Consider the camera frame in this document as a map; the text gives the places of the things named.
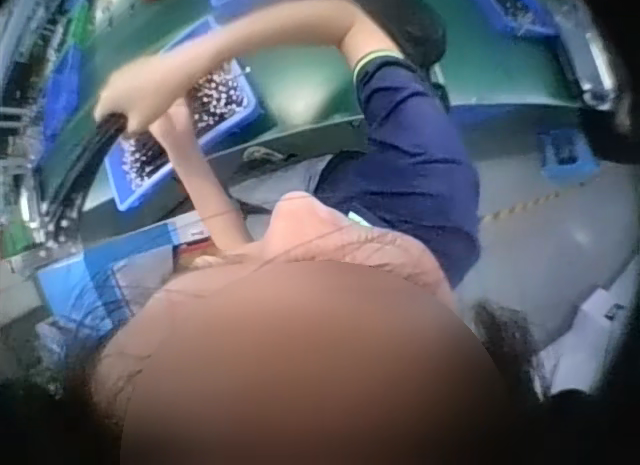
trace forehead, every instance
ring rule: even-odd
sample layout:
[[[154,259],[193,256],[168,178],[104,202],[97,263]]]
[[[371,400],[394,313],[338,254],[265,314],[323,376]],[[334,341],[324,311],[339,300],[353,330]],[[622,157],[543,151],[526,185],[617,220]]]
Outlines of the forehead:
[[[193,308],[145,364],[128,426],[179,423],[234,450],[409,437],[486,367],[448,308],[367,267],[276,266]]]

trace floor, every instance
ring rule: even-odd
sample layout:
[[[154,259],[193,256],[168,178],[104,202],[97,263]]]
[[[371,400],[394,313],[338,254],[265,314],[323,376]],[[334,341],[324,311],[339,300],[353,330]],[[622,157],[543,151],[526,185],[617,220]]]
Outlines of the floor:
[[[481,215],[561,193],[485,222],[482,258],[458,295],[463,312],[483,298],[522,310],[544,347],[567,330],[596,288],[609,288],[637,252],[640,176],[635,167],[606,163],[584,186],[559,187],[540,173],[530,130],[467,137],[481,177]],[[504,137],[501,143],[496,136]],[[499,148],[502,153],[494,153]]]

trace shirt sleeve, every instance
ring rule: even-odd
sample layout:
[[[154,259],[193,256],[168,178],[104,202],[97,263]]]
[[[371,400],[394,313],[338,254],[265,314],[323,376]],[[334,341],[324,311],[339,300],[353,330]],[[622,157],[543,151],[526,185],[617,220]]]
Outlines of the shirt sleeve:
[[[420,240],[455,287],[479,257],[476,169],[413,65],[379,52],[364,60],[355,82],[371,152],[335,168],[325,201]]]

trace dark hair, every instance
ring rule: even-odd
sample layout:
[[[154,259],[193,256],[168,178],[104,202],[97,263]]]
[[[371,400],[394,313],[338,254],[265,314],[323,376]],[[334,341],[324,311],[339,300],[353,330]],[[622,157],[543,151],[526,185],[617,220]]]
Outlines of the dark hair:
[[[510,415],[530,416],[541,399],[534,388],[535,347],[526,321],[515,312],[481,303],[475,322],[504,377]],[[52,377],[47,384],[25,378],[0,385],[4,456],[20,457],[25,465],[120,463],[121,428],[100,413],[91,396],[91,375],[104,343],[83,344],[84,353],[73,354],[60,378]]]

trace person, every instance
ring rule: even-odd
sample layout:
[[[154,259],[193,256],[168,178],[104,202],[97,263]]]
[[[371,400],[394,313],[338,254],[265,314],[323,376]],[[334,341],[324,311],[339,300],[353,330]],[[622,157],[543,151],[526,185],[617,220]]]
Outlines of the person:
[[[317,197],[282,197],[254,241],[182,97],[235,56],[295,44],[343,53],[371,152],[332,159]],[[480,337],[456,315],[479,253],[477,174],[429,83],[357,4],[285,1],[138,59],[102,90],[95,117],[111,113],[164,147],[216,254],[76,362],[60,395],[5,390],[12,446],[41,441],[33,457],[65,463],[499,461],[539,403],[531,342],[487,307]]]

